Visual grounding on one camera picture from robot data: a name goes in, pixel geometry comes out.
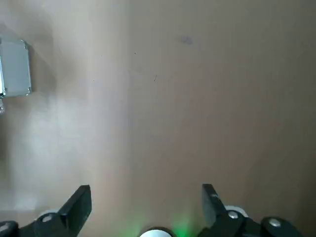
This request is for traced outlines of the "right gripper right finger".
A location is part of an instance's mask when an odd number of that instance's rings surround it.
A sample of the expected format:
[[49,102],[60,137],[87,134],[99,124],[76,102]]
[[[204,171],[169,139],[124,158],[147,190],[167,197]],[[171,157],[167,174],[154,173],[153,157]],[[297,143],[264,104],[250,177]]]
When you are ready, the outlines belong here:
[[301,237],[285,219],[272,216],[255,222],[238,210],[227,210],[211,184],[202,185],[202,208],[207,227],[199,237]]

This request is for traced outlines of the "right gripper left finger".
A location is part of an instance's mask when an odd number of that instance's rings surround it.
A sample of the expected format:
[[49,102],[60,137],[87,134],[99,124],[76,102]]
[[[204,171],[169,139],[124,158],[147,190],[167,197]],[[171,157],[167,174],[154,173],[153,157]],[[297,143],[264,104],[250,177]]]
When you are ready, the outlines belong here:
[[81,185],[57,212],[41,215],[19,227],[15,221],[2,221],[2,237],[77,237],[92,210],[91,188]]

